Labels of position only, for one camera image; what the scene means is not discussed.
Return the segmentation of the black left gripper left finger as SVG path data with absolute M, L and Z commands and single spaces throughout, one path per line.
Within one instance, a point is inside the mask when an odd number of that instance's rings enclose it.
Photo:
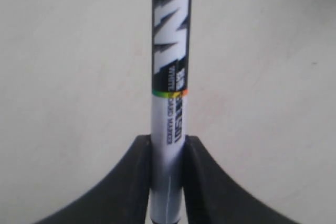
M 103 180 L 39 223 L 145 223 L 150 182 L 150 136 L 139 135 Z

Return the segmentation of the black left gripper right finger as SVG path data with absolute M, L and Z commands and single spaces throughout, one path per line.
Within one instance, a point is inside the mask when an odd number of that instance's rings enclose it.
M 189 223 L 295 223 L 236 183 L 197 136 L 185 140 L 182 183 Z

